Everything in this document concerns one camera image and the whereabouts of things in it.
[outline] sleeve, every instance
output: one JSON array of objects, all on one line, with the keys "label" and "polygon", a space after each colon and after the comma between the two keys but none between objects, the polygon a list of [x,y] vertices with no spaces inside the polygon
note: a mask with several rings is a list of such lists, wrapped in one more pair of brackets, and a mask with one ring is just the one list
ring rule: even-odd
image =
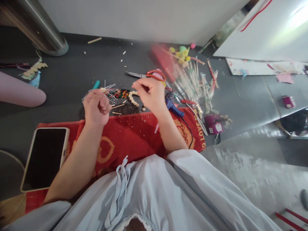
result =
[{"label": "sleeve", "polygon": [[232,230],[281,230],[244,193],[195,150],[178,150],[168,161]]},{"label": "sleeve", "polygon": [[70,207],[71,204],[67,201],[44,205],[7,225],[3,231],[52,230]]}]

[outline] red towel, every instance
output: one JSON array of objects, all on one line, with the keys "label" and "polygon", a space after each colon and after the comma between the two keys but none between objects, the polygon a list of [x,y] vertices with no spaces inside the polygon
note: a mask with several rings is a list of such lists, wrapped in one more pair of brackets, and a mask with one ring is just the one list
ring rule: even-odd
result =
[{"label": "red towel", "polygon": [[[193,134],[191,149],[198,152],[205,149],[203,132],[192,111],[185,107],[180,108],[185,112],[184,119],[190,126]],[[172,114],[175,124],[184,137],[187,146],[190,145],[192,136],[185,123]],[[85,121],[62,122],[52,124],[39,124],[40,127],[67,127],[70,129],[70,136],[67,148],[67,155],[71,153]],[[159,131],[155,134],[157,125],[156,117],[151,113],[138,113],[132,115],[111,116],[102,134],[100,148],[98,150],[94,180],[114,171],[123,159],[128,156],[128,162],[137,161],[147,156],[157,154],[166,158],[166,150]],[[46,197],[46,190],[39,190],[27,193],[25,213],[40,207]]]}]

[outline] phone screen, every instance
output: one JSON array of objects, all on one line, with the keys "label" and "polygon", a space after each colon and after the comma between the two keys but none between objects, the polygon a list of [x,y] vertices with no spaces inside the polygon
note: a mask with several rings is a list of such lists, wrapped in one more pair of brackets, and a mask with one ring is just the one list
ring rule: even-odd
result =
[{"label": "phone screen", "polygon": [[22,186],[23,191],[47,188],[60,169],[66,129],[38,129]]}]

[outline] blue glue gun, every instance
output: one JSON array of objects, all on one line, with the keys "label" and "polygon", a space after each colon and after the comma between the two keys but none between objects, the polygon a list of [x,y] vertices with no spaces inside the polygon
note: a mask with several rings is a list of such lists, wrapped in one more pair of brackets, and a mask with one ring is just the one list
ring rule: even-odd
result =
[{"label": "blue glue gun", "polygon": [[177,107],[173,103],[173,92],[170,91],[169,93],[167,93],[165,99],[168,110],[171,110],[178,117],[183,118],[185,113],[177,109]]}]

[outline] red string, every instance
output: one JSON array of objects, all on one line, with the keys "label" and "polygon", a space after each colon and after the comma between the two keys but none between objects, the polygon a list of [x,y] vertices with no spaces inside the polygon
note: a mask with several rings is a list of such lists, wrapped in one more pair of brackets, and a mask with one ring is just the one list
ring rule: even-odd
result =
[{"label": "red string", "polygon": [[272,0],[269,1],[269,3],[267,3],[267,5],[262,9],[260,10],[258,13],[256,13],[256,15],[249,21],[249,23],[247,23],[247,25],[245,26],[244,29],[241,30],[241,32],[243,32],[248,26],[249,24],[255,19],[256,16],[258,16],[258,14],[260,14],[262,11],[265,10],[266,7],[268,7],[268,5],[272,2]]}]

